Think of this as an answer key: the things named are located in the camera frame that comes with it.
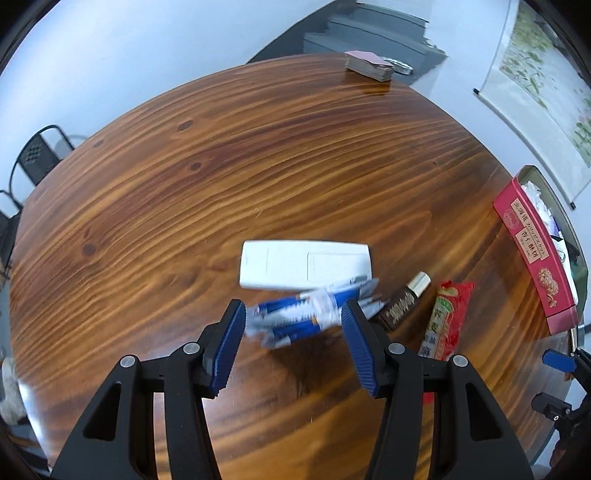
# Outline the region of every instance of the chair backrest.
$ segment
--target chair backrest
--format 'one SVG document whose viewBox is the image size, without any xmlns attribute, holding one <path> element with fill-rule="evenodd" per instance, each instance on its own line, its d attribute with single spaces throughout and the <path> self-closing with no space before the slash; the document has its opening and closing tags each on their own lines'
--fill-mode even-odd
<svg viewBox="0 0 591 480">
<path fill-rule="evenodd" d="M 10 218 L 0 212 L 0 245 L 2 244 L 2 241 L 8 232 L 9 222 Z"/>
<path fill-rule="evenodd" d="M 39 185 L 60 159 L 41 134 L 35 134 L 18 156 L 18 163 L 35 185 Z"/>
</svg>

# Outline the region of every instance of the red snack package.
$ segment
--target red snack package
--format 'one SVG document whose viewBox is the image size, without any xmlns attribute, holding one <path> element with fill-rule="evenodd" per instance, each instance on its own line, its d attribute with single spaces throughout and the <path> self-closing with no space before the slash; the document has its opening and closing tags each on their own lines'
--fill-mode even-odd
<svg viewBox="0 0 591 480">
<path fill-rule="evenodd" d="M 445 361 L 451 357 L 457 346 L 473 288 L 473 283 L 453 283 L 451 280 L 441 284 L 425 339 L 418 350 L 420 356 Z M 423 397 L 426 403 L 432 400 L 432 394 Z"/>
</svg>

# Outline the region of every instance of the blue gripper pad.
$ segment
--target blue gripper pad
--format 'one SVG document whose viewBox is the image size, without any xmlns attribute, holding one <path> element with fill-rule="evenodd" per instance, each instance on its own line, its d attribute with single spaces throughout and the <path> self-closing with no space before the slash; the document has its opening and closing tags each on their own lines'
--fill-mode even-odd
<svg viewBox="0 0 591 480">
<path fill-rule="evenodd" d="M 379 384 L 375 374 L 375 361 L 372 349 L 368 345 L 362 328 L 359 326 L 348 303 L 343 305 L 341 323 L 347 345 L 351 352 L 351 358 L 355 364 L 359 383 L 372 397 L 375 397 L 378 394 Z"/>
<path fill-rule="evenodd" d="M 226 388 L 228 384 L 230 371 L 232 370 L 232 365 L 234 365 L 240 340 L 242 340 L 242 335 L 244 334 L 244 328 L 246 327 L 246 307 L 242 302 L 240 302 L 238 308 L 236 308 L 230 318 L 226 318 L 226 315 L 224 315 L 219 323 L 219 327 L 223 328 L 224 326 L 226 326 L 226 329 L 219 342 L 217 352 L 213 357 L 213 374 L 210 389 L 215 395 L 221 389 Z"/>
</svg>

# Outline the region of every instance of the round wooden table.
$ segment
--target round wooden table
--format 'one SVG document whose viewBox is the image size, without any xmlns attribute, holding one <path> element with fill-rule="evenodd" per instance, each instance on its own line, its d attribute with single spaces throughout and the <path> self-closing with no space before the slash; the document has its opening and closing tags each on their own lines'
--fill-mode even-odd
<svg viewBox="0 0 591 480">
<path fill-rule="evenodd" d="M 419 270 L 476 284 L 457 351 L 477 368 L 532 457 L 551 423 L 530 408 L 568 382 L 544 367 L 540 300 L 492 208 L 509 182 L 461 125 L 341 54 L 241 66 L 125 114 L 28 198 L 14 251 L 11 330 L 25 403 L 54 462 L 115 362 L 168 355 L 217 322 L 248 239 L 367 243 L 379 290 Z M 395 338 L 417 349 L 432 286 Z M 359 386 L 345 341 L 325 332 L 266 351 L 242 342 L 227 389 L 205 401 L 225 479 L 363 478 L 382 401 Z M 418 478 L 432 412 L 425 409 Z M 155 402 L 161 478 L 163 401 Z"/>
</svg>

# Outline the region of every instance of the brown tube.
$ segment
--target brown tube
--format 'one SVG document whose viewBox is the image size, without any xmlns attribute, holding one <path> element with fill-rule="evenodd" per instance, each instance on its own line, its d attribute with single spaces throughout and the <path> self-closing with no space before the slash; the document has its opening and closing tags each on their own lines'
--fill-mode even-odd
<svg viewBox="0 0 591 480">
<path fill-rule="evenodd" d="M 394 330 L 412 312 L 418 303 L 418 298 L 430 284 L 429 275 L 419 272 L 408 285 L 399 288 L 390 297 L 388 303 L 375 316 L 378 323 L 387 330 Z"/>
</svg>

